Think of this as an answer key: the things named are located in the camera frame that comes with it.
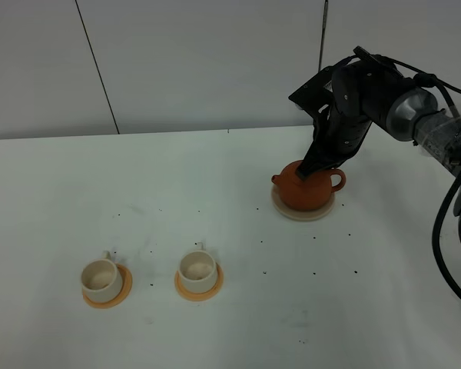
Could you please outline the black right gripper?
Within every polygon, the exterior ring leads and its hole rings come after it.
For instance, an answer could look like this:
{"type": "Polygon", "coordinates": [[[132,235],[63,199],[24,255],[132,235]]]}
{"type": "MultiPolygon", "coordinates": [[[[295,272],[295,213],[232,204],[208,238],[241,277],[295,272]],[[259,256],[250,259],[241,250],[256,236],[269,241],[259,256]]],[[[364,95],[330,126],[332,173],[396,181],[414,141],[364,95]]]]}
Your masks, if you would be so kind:
{"type": "Polygon", "coordinates": [[[313,120],[313,143],[297,167],[301,181],[341,165],[358,152],[371,124],[362,109],[361,85],[366,74],[365,65],[344,65],[333,71],[327,88],[334,101],[322,110],[321,120],[313,120]]]}

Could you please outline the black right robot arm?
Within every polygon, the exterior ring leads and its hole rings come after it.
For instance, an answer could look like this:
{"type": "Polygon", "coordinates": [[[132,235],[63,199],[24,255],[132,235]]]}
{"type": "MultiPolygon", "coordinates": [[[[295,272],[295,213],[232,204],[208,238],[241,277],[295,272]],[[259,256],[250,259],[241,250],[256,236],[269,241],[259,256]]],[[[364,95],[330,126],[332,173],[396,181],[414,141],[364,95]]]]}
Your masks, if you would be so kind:
{"type": "MultiPolygon", "coordinates": [[[[411,141],[451,175],[461,176],[461,112],[455,87],[402,62],[372,55],[360,46],[353,55],[319,70],[289,97],[313,119],[313,141],[296,170],[300,180],[351,159],[372,124],[397,141],[411,141]]],[[[461,243],[461,184],[453,213],[461,243]]]]}

